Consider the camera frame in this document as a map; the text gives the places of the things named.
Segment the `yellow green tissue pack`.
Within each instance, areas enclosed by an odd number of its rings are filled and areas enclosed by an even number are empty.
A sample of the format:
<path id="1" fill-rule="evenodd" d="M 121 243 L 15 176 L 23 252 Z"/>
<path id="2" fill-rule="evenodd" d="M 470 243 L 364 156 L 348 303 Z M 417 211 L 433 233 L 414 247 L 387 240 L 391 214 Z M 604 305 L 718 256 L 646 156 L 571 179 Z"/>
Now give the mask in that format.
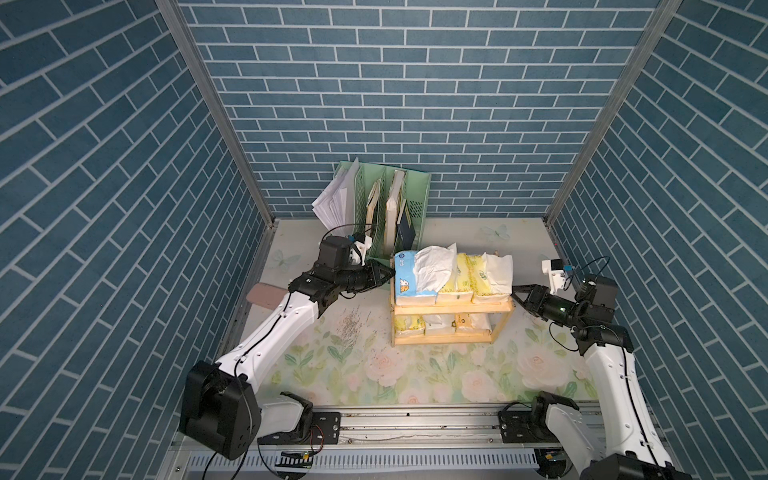
<path id="1" fill-rule="evenodd" d="M 484 253 L 468 257 L 474 304 L 499 304 L 512 294 L 514 262 L 511 255 Z"/>

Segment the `blue tissue pack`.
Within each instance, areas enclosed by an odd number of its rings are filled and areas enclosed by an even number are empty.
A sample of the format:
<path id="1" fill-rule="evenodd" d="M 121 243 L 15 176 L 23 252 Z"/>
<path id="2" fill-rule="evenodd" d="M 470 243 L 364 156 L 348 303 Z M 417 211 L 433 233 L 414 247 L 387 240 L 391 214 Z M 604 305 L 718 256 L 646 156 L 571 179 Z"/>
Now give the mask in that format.
<path id="1" fill-rule="evenodd" d="M 394 298 L 398 306 L 430 306 L 454 275 L 457 247 L 428 246 L 394 258 Z"/>

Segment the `wooden two-tier shelf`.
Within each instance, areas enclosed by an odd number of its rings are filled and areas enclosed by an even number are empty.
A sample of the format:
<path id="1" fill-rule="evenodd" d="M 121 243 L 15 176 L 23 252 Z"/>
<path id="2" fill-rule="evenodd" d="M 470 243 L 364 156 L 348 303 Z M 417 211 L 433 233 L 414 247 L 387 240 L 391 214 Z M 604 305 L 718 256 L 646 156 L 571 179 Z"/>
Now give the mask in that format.
<path id="1" fill-rule="evenodd" d="M 414 256 L 401 252 L 391 260 L 393 344 L 493 343 L 515 309 L 512 259 L 460 253 L 448 284 L 437 292 L 418 292 Z"/>

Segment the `white tissue pack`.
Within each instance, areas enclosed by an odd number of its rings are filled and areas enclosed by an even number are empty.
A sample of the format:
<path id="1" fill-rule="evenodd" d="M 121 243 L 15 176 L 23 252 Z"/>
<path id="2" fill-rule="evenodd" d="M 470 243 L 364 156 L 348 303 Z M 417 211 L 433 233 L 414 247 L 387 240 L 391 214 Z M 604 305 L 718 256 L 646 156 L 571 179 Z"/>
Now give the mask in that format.
<path id="1" fill-rule="evenodd" d="M 423 316 L 426 336 L 452 335 L 456 331 L 454 314 L 431 314 Z"/>

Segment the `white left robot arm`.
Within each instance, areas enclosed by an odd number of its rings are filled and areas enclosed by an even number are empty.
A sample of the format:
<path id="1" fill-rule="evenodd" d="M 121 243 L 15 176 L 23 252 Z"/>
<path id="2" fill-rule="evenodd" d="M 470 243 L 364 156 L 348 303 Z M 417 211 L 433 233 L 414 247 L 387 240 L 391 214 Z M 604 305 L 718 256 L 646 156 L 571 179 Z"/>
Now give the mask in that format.
<path id="1" fill-rule="evenodd" d="M 261 384 L 297 337 L 342 293 L 376 289 L 394 275 L 392 268 L 374 261 L 346 269 L 315 265 L 295 278 L 249 337 L 215 362 L 200 361 L 191 368 L 179 431 L 228 460 L 243 456 L 254 441 L 271 435 L 305 440 L 311 429 L 312 402 L 289 392 L 260 402 Z"/>

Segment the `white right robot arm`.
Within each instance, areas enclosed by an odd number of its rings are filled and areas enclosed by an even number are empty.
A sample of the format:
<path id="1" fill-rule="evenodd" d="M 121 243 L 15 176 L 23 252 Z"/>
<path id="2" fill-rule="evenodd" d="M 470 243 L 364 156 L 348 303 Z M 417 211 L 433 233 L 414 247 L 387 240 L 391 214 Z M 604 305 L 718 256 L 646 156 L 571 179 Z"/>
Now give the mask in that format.
<path id="1" fill-rule="evenodd" d="M 598 394 L 605 441 L 584 425 L 576 403 L 561 395 L 540 392 L 531 421 L 557 439 L 581 479 L 689 479 L 654 427 L 630 334 L 613 322 L 618 293 L 614 280 L 597 274 L 585 277 L 572 300 L 544 285 L 512 288 L 512 298 L 528 313 L 573 336 Z"/>

